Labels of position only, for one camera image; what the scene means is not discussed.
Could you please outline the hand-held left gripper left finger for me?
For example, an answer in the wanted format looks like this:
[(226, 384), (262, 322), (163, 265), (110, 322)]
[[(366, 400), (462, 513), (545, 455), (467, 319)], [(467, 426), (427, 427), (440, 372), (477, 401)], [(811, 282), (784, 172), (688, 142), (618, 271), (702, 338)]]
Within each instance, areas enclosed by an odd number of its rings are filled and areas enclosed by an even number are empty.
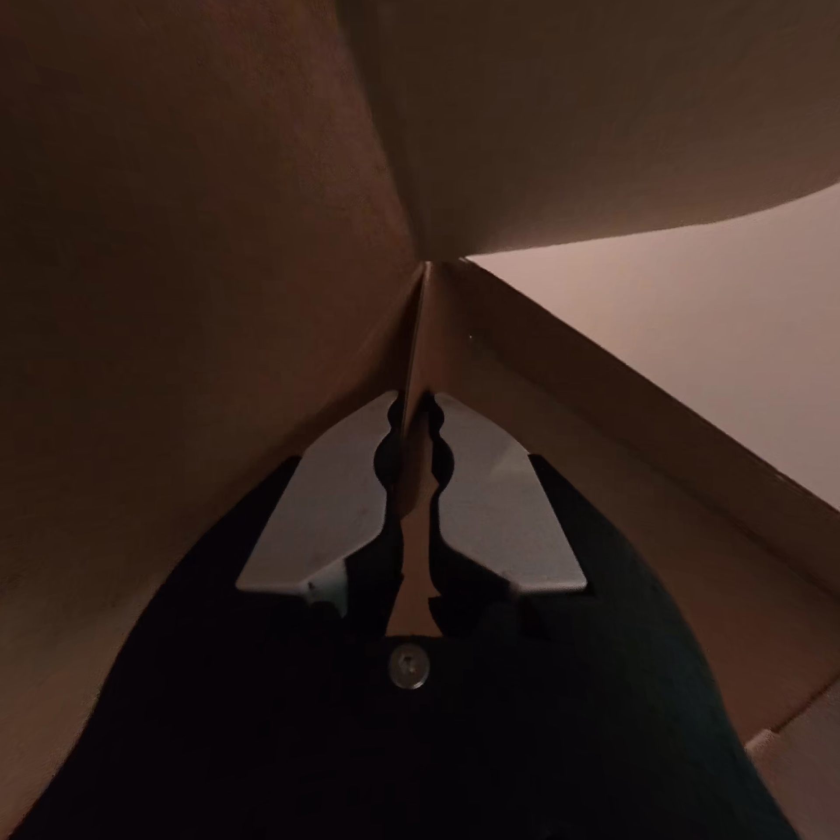
[(399, 391), (385, 391), (304, 451), (238, 576), (240, 592), (350, 594), (350, 559), (385, 529), (402, 406)]

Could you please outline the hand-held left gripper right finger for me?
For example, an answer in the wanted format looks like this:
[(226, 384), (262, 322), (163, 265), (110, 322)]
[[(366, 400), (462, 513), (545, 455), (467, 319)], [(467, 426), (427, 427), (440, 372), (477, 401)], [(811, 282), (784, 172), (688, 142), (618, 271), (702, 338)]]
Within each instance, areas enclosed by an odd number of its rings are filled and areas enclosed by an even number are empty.
[(585, 574), (528, 450), (450, 394), (437, 392), (434, 402), (453, 458), (438, 502), (443, 542), (515, 594), (583, 592)]

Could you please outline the large brown cardboard box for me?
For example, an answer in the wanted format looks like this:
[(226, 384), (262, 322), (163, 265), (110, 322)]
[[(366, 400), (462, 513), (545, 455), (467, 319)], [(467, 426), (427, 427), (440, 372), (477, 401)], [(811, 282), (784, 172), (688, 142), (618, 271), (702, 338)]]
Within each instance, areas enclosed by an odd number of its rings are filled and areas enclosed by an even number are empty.
[[(487, 259), (838, 341), (838, 2), (2, 2), (2, 838), (838, 838), (838, 503)], [(349, 595), (236, 581), (402, 394)], [(445, 392), (587, 586), (450, 549)]]

